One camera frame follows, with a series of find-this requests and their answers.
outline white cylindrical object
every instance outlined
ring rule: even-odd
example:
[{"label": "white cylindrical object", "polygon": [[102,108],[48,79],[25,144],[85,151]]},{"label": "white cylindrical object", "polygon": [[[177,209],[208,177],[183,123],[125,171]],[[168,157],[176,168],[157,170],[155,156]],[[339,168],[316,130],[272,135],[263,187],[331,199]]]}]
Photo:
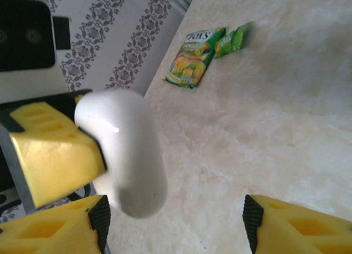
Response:
[{"label": "white cylindrical object", "polygon": [[145,100],[127,90],[88,93],[77,104],[75,123],[99,142],[107,165],[93,181],[97,193],[129,216],[155,214],[166,201],[167,181]]}]

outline small green wrapper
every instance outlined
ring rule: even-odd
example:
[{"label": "small green wrapper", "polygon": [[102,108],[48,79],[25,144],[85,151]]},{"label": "small green wrapper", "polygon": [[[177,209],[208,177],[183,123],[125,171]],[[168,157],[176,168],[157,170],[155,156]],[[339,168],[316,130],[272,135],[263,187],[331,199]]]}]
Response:
[{"label": "small green wrapper", "polygon": [[249,30],[251,23],[239,27],[237,30],[230,32],[228,35],[221,38],[215,45],[214,59],[223,57],[226,54],[242,49],[243,38]]}]

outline patterned wallpaper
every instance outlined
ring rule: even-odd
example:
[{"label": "patterned wallpaper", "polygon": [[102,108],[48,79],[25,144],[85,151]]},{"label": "patterned wallpaper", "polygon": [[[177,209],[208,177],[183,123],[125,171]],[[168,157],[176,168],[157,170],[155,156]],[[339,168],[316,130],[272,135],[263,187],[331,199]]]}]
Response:
[{"label": "patterned wallpaper", "polygon": [[[124,88],[145,94],[183,18],[167,0],[43,1],[54,15],[71,17],[71,51],[57,52],[71,91]],[[0,223],[24,214],[21,205],[13,207]]]}]

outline green snack wrapper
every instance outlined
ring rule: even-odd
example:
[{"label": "green snack wrapper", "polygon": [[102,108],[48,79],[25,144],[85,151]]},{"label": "green snack wrapper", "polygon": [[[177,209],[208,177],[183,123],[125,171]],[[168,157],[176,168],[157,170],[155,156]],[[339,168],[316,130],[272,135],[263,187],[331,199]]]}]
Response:
[{"label": "green snack wrapper", "polygon": [[194,88],[213,59],[215,44],[225,31],[225,28],[218,27],[188,34],[166,73],[165,81]]},{"label": "green snack wrapper", "polygon": [[238,27],[237,30],[230,32],[228,35],[221,38],[215,45],[214,59],[223,57],[226,54],[242,49],[243,38],[248,32],[251,22]]}]

